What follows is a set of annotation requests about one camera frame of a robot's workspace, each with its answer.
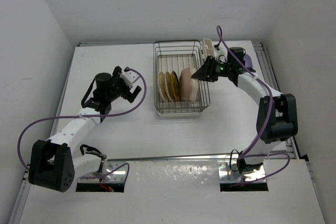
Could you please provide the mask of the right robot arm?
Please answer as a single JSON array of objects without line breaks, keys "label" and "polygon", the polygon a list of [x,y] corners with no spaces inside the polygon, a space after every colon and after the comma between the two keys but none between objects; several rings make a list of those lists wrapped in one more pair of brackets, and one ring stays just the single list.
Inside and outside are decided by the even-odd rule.
[{"label": "right robot arm", "polygon": [[257,135],[238,154],[236,171],[243,174],[258,170],[280,142],[297,134],[296,98],[262,81],[253,68],[250,56],[240,47],[231,47],[226,57],[207,56],[204,64],[192,74],[192,78],[206,82],[216,82],[220,77],[228,78],[258,105]]}]

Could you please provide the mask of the yellow patterned round plate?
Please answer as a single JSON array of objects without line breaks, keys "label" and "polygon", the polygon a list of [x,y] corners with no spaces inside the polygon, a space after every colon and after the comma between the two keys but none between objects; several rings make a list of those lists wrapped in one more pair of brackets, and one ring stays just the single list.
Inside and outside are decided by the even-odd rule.
[{"label": "yellow patterned round plate", "polygon": [[171,72],[171,89],[175,101],[180,101],[179,79],[175,71]]}]

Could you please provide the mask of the purple square plate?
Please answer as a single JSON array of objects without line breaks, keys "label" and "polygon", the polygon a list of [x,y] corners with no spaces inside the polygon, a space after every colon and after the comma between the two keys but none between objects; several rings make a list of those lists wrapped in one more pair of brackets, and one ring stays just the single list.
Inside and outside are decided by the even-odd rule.
[{"label": "purple square plate", "polygon": [[248,54],[244,55],[245,67],[250,70],[251,72],[255,72],[253,68],[253,62],[251,57]]}]

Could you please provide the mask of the cream round plate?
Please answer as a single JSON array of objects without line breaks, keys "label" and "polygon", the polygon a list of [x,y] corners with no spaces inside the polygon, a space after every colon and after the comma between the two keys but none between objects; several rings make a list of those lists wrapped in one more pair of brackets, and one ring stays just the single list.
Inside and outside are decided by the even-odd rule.
[{"label": "cream round plate", "polygon": [[165,75],[163,72],[159,73],[158,81],[159,81],[159,93],[160,93],[162,100],[164,102],[169,102],[169,98],[165,92]]},{"label": "cream round plate", "polygon": [[171,74],[168,71],[165,73],[165,88],[166,88],[166,94],[169,98],[169,101],[173,102],[174,96],[171,90]]}]

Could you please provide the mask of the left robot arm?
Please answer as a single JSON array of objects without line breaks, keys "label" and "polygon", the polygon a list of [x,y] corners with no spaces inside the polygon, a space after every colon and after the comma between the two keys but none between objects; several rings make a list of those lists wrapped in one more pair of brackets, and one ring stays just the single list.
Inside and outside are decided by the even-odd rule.
[{"label": "left robot arm", "polygon": [[133,103],[146,93],[146,86],[134,86],[143,76],[136,70],[117,66],[113,73],[97,74],[81,100],[78,114],[47,140],[37,140],[31,150],[28,181],[32,185],[67,191],[78,178],[99,179],[111,173],[105,170],[106,155],[82,140],[105,118],[111,117],[112,103],[123,98]]}]

